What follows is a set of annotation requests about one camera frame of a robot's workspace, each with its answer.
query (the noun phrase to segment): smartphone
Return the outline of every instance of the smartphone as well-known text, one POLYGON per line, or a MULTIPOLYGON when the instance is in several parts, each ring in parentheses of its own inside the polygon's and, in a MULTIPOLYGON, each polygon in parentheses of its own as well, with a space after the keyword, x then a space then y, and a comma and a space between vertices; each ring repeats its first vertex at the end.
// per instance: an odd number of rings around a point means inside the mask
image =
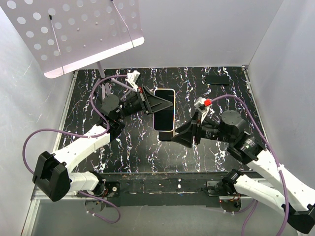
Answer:
POLYGON ((173 106, 153 114, 153 129, 161 132, 173 131, 175 124, 175 91, 168 88, 158 88, 154 91, 154 95, 172 102, 173 106))
POLYGON ((230 77, 227 75, 206 75, 205 81, 209 85, 229 85, 230 77))

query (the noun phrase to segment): marble tabletop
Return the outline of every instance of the marble tabletop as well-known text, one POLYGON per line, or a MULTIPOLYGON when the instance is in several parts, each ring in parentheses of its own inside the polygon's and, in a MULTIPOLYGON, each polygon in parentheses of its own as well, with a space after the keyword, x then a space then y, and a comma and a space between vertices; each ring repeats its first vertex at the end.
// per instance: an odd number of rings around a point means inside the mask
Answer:
MULTIPOLYGON (((176 92, 175 127, 179 127, 194 113, 194 100, 200 96, 215 98, 233 94, 245 101, 258 126, 260 120, 245 75, 240 67, 183 67, 183 68, 139 68, 139 86, 147 86, 151 91, 156 88, 170 88, 176 92), (228 75, 229 86, 208 85, 205 75, 228 75)), ((107 69, 106 75, 126 74, 130 69, 107 69)), ((93 85, 99 78, 98 70, 78 72, 73 95, 69 105, 64 130, 78 134, 86 133, 98 120, 92 111, 89 96, 93 85)), ((126 90, 111 85, 111 90, 121 97, 126 90)), ((96 97, 96 106, 100 106, 96 97)), ((241 104, 233 99, 224 99, 211 107, 209 117, 220 120, 225 110, 237 110, 245 120, 248 116, 241 104)), ((110 144, 101 147, 82 161, 74 171, 95 170, 100 173, 147 173, 147 172, 220 172, 232 168, 248 170, 227 151, 223 142, 202 139, 191 149, 177 143, 160 142, 158 132, 153 130, 153 117, 137 113, 125 119, 126 127, 120 136, 110 144)), ((249 122, 247 131, 259 138, 258 132, 249 122)), ((75 139, 62 135, 59 148, 75 139)))

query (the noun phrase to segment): white cable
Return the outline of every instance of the white cable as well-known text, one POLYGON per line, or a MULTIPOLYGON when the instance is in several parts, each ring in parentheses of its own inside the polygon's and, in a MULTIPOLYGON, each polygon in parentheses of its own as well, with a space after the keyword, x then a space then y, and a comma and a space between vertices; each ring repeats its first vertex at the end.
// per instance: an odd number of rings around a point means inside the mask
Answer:
POLYGON ((60 56, 61 67, 62 67, 62 69, 63 69, 63 60, 62 60, 62 57, 61 57, 61 52, 60 52, 60 48, 59 48, 57 36, 56 36, 56 33, 55 33, 55 29, 54 29, 54 24, 53 24, 53 17, 52 17, 52 15, 49 15, 49 19, 50 19, 51 27, 53 28, 53 32, 54 32, 54 36, 55 36, 55 40, 56 40, 56 44, 57 44, 58 52, 59 52, 59 56, 60 56))
POLYGON ((130 40, 131 40, 132 47, 134 48, 134 44, 133 44, 133 41, 132 41, 132 39, 131 39, 131 35, 130 35, 130 31, 129 31, 129 27, 127 26, 127 24, 126 24, 125 20, 123 19, 123 17, 121 16, 121 14, 120 14, 119 10, 117 9, 116 5, 114 4, 114 1, 113 1, 113 0, 111 0, 111 1, 112 1, 113 5, 114 5, 114 7, 115 7, 115 9, 116 9, 116 11, 118 12, 118 14, 119 14, 120 18, 123 20, 123 22, 124 22, 124 24, 125 24, 125 26, 126 26, 126 28, 127 28, 127 30, 128 30, 129 38, 130 38, 130 40))

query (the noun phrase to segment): perforated metal sheet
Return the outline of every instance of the perforated metal sheet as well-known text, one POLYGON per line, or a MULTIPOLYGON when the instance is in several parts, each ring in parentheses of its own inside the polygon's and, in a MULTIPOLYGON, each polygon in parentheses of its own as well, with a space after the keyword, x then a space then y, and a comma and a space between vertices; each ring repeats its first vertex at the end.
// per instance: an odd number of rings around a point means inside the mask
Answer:
POLYGON ((111 0, 1 0, 0 6, 45 76, 55 78, 144 42, 138 0, 114 3, 130 36, 111 0))

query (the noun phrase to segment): red connector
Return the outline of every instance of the red connector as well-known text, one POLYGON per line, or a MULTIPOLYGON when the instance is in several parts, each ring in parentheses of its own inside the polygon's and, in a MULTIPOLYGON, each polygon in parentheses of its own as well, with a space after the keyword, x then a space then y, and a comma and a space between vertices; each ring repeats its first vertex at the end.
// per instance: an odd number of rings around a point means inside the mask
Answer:
POLYGON ((211 105, 211 101, 207 99, 206 101, 203 102, 203 105, 205 105, 205 107, 208 107, 211 105))

